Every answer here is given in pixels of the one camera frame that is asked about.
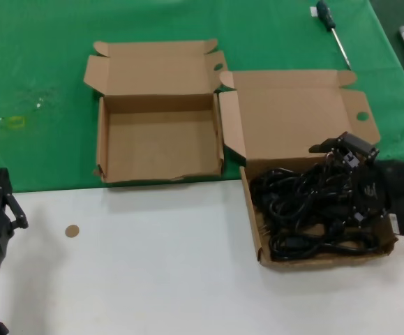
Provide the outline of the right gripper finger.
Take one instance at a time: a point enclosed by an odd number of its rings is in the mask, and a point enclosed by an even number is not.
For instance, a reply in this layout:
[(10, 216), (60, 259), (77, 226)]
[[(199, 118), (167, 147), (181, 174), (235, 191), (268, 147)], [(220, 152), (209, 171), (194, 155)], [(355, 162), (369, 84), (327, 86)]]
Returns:
[(371, 143), (345, 132), (339, 137), (339, 153), (349, 168), (374, 164), (379, 150)]
[(308, 152), (311, 154), (324, 154), (325, 164), (342, 164), (343, 156), (339, 151), (342, 143), (342, 138), (328, 138), (321, 144), (311, 146)]

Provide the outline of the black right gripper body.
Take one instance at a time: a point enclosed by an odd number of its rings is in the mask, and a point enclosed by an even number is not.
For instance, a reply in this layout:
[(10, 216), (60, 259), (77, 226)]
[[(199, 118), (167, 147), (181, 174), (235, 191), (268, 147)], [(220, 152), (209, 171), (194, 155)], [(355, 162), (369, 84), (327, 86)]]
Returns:
[(379, 161), (358, 169), (357, 193), (372, 209), (404, 213), (404, 161)]

